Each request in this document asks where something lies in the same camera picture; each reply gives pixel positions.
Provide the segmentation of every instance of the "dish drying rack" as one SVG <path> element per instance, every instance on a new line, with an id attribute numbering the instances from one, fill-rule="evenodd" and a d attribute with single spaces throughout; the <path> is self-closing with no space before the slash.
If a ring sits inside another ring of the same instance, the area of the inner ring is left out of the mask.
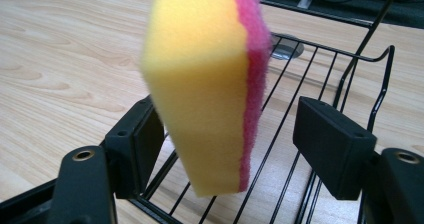
<path id="1" fill-rule="evenodd" d="M 292 36 L 273 34 L 273 39 L 277 44 L 273 52 L 278 43 L 291 41 L 293 53 L 300 45 L 304 53 L 296 59 L 271 58 L 248 190 L 196 198 L 167 138 L 158 158 L 166 161 L 157 163 L 146 191 L 131 200 L 135 206 L 160 223 L 345 223 L 358 216 L 359 201 L 336 201 L 293 145 L 297 100 L 309 96 L 332 103 L 372 131 L 388 88 L 394 47 L 368 58 Z M 383 73 L 380 81 L 378 74 L 372 74 L 375 82 L 370 82 L 380 87 L 364 93 L 363 87 L 355 86 L 355 73 L 360 79 L 372 69 Z M 355 101 L 358 95 L 365 95 L 368 103 Z"/>

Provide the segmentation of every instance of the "table surface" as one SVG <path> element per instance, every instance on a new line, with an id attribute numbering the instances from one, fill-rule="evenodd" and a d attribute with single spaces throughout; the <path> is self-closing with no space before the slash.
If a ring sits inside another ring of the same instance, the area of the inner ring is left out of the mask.
<path id="1" fill-rule="evenodd" d="M 137 65 L 151 0 L 0 0 L 0 7 L 4 201 L 57 177 L 66 153 L 99 144 L 148 95 Z M 273 32 L 342 50 L 354 52 L 365 35 L 346 24 L 262 10 Z M 377 57 L 388 45 L 396 54 L 374 129 L 376 150 L 399 147 L 424 155 L 424 30 L 382 24 L 364 55 Z M 359 75 L 357 91 L 366 92 L 374 74 Z M 122 223 L 153 222 L 126 201 L 117 206 Z"/>

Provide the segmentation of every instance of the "black plastic bracket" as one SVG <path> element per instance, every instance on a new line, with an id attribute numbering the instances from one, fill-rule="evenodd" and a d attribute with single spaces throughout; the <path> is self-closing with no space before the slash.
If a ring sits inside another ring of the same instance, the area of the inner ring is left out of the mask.
<path id="1" fill-rule="evenodd" d="M 99 146 L 78 148 L 62 160 L 47 223 L 116 223 L 106 155 Z"/>
<path id="2" fill-rule="evenodd" d="M 104 147 L 119 173 L 116 198 L 136 199 L 145 191 L 164 140 L 150 97 L 137 102 L 109 131 Z"/>
<path id="3" fill-rule="evenodd" d="M 377 138 L 332 106 L 300 97 L 293 143 L 338 200 L 357 200 Z"/>
<path id="4" fill-rule="evenodd" d="M 424 223 L 424 158 L 376 137 L 332 106 L 300 97 L 293 142 L 338 200 L 364 193 L 367 223 Z"/>

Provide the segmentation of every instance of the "sponge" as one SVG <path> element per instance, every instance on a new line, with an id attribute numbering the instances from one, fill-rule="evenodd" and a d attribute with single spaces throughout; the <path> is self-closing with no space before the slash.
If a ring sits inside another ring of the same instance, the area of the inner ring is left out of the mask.
<path id="1" fill-rule="evenodd" d="M 244 191 L 271 46 L 257 0 L 154 0 L 141 60 L 198 196 Z"/>

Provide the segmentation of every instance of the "wood grain surface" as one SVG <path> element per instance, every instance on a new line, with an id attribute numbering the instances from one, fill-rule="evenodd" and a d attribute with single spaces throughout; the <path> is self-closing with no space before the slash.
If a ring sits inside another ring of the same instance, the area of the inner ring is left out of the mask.
<path id="1" fill-rule="evenodd" d="M 57 177 L 66 153 L 99 144 L 125 112 L 148 95 L 137 65 L 150 7 L 151 0 L 0 0 L 0 201 Z M 365 35 L 363 29 L 346 24 L 273 7 L 262 9 L 273 32 L 342 50 L 354 52 Z M 424 30 L 383 24 L 364 55 L 377 57 L 389 45 L 396 46 L 396 54 L 389 92 L 374 129 L 379 138 L 377 151 L 400 147 L 424 155 Z M 307 47 L 287 70 L 287 78 L 261 117 L 252 173 L 312 52 Z M 299 95 L 316 97 L 329 58 L 328 53 L 319 53 L 319 65 L 311 68 Z M 332 100 L 347 62 L 340 59 L 323 100 Z M 281 69 L 279 62 L 270 63 L 269 87 Z M 382 63 L 358 67 L 345 112 L 362 125 L 380 88 L 382 70 Z M 281 180 L 296 155 L 293 145 L 287 145 L 291 144 L 294 115 L 292 107 L 240 223 L 269 222 L 284 185 Z M 167 139 L 155 172 L 171 151 Z M 310 171 L 300 159 L 277 223 L 292 223 L 298 209 Z M 152 202 L 169 211 L 186 184 L 177 162 Z M 232 222 L 244 196 L 218 197 L 205 222 Z M 186 223 L 199 222 L 209 200 L 196 198 L 189 190 L 174 217 Z M 357 202 L 340 204 L 324 188 L 318 204 L 313 223 L 355 222 Z M 117 206 L 121 223 L 155 223 L 125 200 L 119 200 Z"/>

